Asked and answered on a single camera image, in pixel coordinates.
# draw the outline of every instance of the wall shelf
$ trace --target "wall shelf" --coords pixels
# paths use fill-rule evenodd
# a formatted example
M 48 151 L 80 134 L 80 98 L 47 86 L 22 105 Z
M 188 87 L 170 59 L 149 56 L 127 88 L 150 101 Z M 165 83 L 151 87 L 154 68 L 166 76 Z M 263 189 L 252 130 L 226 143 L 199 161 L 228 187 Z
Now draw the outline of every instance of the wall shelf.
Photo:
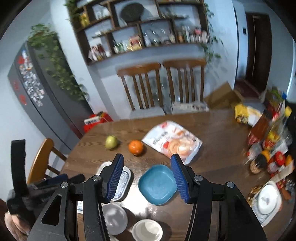
M 85 27 L 82 27 L 82 28 L 79 28 L 79 29 L 77 29 L 76 31 L 77 31 L 77 32 L 80 32 L 80 31 L 87 30 L 88 28 L 90 28 L 90 27 L 92 27 L 92 26 L 94 26 L 94 25 L 96 25 L 96 24 L 98 24 L 98 23 L 101 23 L 101 22 L 103 22 L 103 21 L 110 20 L 110 19 L 111 19 L 110 16 L 106 16 L 106 17 L 103 17 L 103 18 L 101 18 L 101 19 L 97 19 L 97 20 L 95 20 L 95 21 L 90 22 L 89 25 L 87 25 L 87 26 L 85 26 Z
M 197 1 L 182 1 L 182 2 L 159 1 L 158 4 L 159 4 L 159 6 L 162 6 L 162 5 L 195 5 L 195 6 L 203 6 L 202 3 L 197 2 Z
M 93 39 L 96 39 L 96 38 L 100 38 L 100 37 L 103 37 L 109 33 L 113 33 L 113 32 L 116 32 L 118 30 L 122 30 L 124 28 L 129 28 L 129 27 L 136 27 L 138 26 L 139 24 L 143 24 L 143 23 L 151 23 L 151 22 L 156 22 L 156 21 L 171 21 L 171 20 L 177 20 L 177 19 L 185 19 L 184 17 L 175 17 L 175 18 L 157 18 L 157 19 L 150 19 L 150 20 L 146 20 L 146 21 L 138 21 L 138 22 L 134 22 L 134 23 L 130 23 L 126 26 L 123 26 L 123 27 L 118 27 L 118 28 L 115 28 L 115 29 L 111 29 L 111 30 L 108 30 L 102 34 L 99 34 L 97 36 L 93 36 L 92 38 Z
M 94 65 L 94 64 L 103 62 L 104 60 L 107 60 L 107 59 L 111 59 L 111 58 L 114 58 L 114 57 L 117 57 L 117 56 L 120 56 L 120 55 L 124 55 L 124 54 L 127 54 L 127 53 L 138 52 L 138 51 L 141 51 L 141 50 L 144 50 L 144 49 L 172 47 L 172 46 L 176 46 L 176 45 L 197 45 L 197 46 L 201 46 L 201 47 L 203 46 L 202 43 L 175 43 L 175 44 L 165 44 L 165 45 L 159 45 L 159 46 L 148 46 L 148 47 L 143 46 L 143 48 L 141 48 L 141 49 L 138 49 L 138 50 L 135 50 L 135 51 L 127 51 L 127 52 L 123 52 L 123 53 L 119 53 L 119 54 L 113 54 L 112 56 L 110 56 L 108 58 L 104 58 L 104 59 L 99 60 L 99 61 L 89 62 L 87 65 L 89 65 L 89 66 Z
M 76 13 L 85 12 L 88 19 L 89 19 L 89 21 L 90 21 L 90 24 L 85 26 L 85 27 L 81 26 L 78 17 L 76 17 L 75 19 L 71 19 L 72 26 L 75 29 L 77 42 L 79 44 L 82 55 L 84 57 L 84 61 L 86 62 L 87 65 L 92 65 L 94 63 L 98 63 L 98 62 L 104 61 L 106 59 L 113 58 L 114 56 L 121 55 L 121 54 L 116 54 L 115 51 L 114 51 L 114 48 L 113 48 L 113 42 L 114 42 L 113 33 L 118 31 L 118 30 L 123 30 L 125 28 L 130 28 L 130 27 L 135 27 L 136 28 L 136 32 L 140 36 L 140 41 L 142 42 L 142 49 L 155 47 L 155 46 L 151 46 L 151 47 L 146 47 L 145 46 L 144 34 L 143 34 L 142 26 L 141 26 L 142 24 L 145 24 L 145 23 L 151 23 L 151 22 L 156 22 L 156 21 L 168 21 L 170 29 L 172 30 L 172 33 L 175 35 L 175 39 L 176 39 L 177 42 L 175 44 L 172 44 L 172 45 L 161 45 L 159 47 L 174 46 L 176 44 L 185 44 L 185 43 L 179 43 L 178 42 L 178 38 L 177 38 L 178 30 L 177 30 L 177 27 L 176 27 L 176 24 L 175 24 L 175 20 L 184 19 L 185 17 L 161 18 L 161 16 L 163 16 L 163 14 L 161 12 L 161 9 L 160 9 L 161 6 L 166 6 L 166 5 L 176 5 L 176 6 L 177 5 L 191 5 L 191 6 L 196 7 L 197 10 L 198 10 L 198 15 L 199 15 L 199 19 L 200 19 L 201 28 L 206 30 L 207 33 L 209 32 L 207 15 L 206 15 L 206 12 L 205 12 L 204 0 L 200 0 L 200 3 L 197 2 L 197 1 L 194 1 L 194 0 L 192 0 L 192 1 L 180 1 L 180 2 L 164 2 L 164 1 L 158 1 L 158 0 L 151 0 L 151 1 L 154 2 L 155 6 L 157 8 L 157 13 L 158 13 L 159 18 L 144 20 L 144 21 L 137 21 L 137 22 L 130 23 L 130 24 L 126 25 L 126 26 L 120 26 L 119 18 L 118 18 L 119 13 L 117 13 L 115 5 L 118 4 L 118 3 L 124 2 L 124 1 L 127 1 L 127 0 L 105 0 L 105 1 L 93 0 L 91 2 L 86 3 L 84 6 L 79 7 L 78 10 L 76 11 Z M 94 12 L 94 9 L 93 9 L 93 6 L 96 5 L 96 4 L 99 4 L 99 5 L 104 6 L 105 8 L 107 8 L 109 13 L 110 13 L 110 16 L 106 16 L 106 17 L 104 17 L 102 19 L 99 19 L 99 20 L 96 19 L 95 12 Z M 107 21 L 107 20 L 110 20 L 112 29 L 108 30 L 108 31 L 105 31 L 104 33 L 102 33 L 100 35 L 93 36 L 92 38 L 95 39 L 95 38 L 105 37 L 106 38 L 106 43 L 107 43 L 107 46 L 109 48 L 111 56 L 108 57 L 108 58 L 105 58 L 103 60 L 100 60 L 100 61 L 92 62 L 88 58 L 89 51 L 90 51 L 91 47 L 90 47 L 90 44 L 89 44 L 89 40 L 88 40 L 88 38 L 86 36 L 85 30 L 87 30 L 90 27 L 93 27 L 93 26 L 95 26 L 97 24 L 100 24 L 103 21 Z

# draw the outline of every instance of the doorway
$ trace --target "doorway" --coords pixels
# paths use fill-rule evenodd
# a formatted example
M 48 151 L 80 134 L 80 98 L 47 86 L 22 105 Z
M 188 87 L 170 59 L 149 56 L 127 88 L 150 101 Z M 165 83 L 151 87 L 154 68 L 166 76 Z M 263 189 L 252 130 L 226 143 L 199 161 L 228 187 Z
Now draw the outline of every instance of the doorway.
M 271 56 L 272 34 L 269 16 L 259 13 L 246 13 L 248 25 L 247 81 L 261 93 L 266 89 Z

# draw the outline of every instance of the refrigerator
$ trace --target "refrigerator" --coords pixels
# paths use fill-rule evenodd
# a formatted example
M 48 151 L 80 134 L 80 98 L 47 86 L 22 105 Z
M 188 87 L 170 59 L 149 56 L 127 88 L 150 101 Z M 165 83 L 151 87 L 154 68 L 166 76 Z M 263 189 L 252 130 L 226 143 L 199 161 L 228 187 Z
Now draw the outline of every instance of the refrigerator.
M 8 79 L 27 115 L 46 138 L 64 154 L 69 153 L 84 135 L 84 120 L 93 114 L 86 100 L 78 101 L 60 89 L 45 70 L 54 70 L 49 58 L 40 59 L 45 50 L 25 42 L 15 57 Z

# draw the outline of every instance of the floor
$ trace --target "floor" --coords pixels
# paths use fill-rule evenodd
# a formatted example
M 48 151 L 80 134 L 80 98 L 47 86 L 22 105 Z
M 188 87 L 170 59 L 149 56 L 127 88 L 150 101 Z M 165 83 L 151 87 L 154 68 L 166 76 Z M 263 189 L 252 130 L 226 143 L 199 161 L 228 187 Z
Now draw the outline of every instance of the floor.
M 258 90 L 244 79 L 236 80 L 234 89 L 238 91 L 244 98 L 258 99 L 260 96 Z

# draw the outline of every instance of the screw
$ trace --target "screw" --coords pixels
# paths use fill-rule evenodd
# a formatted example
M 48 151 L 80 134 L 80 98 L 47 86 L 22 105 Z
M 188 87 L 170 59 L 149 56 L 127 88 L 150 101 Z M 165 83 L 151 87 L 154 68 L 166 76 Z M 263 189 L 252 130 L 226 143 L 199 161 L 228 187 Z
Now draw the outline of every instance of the screw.
M 68 185 L 69 185 L 69 183 L 67 183 L 67 182 L 63 182 L 63 183 L 61 184 L 61 188 L 66 188 Z
M 101 179 L 100 175 L 94 175 L 93 180 L 94 181 L 99 181 Z
M 229 188 L 233 188 L 233 187 L 234 187 L 234 183 L 232 183 L 232 182 L 228 182 L 228 183 L 227 183 L 227 187 L 229 187 Z
M 200 181 L 203 180 L 203 177 L 200 176 L 200 175 L 196 175 L 196 176 L 194 177 L 194 179 L 195 179 L 196 181 L 200 182 Z

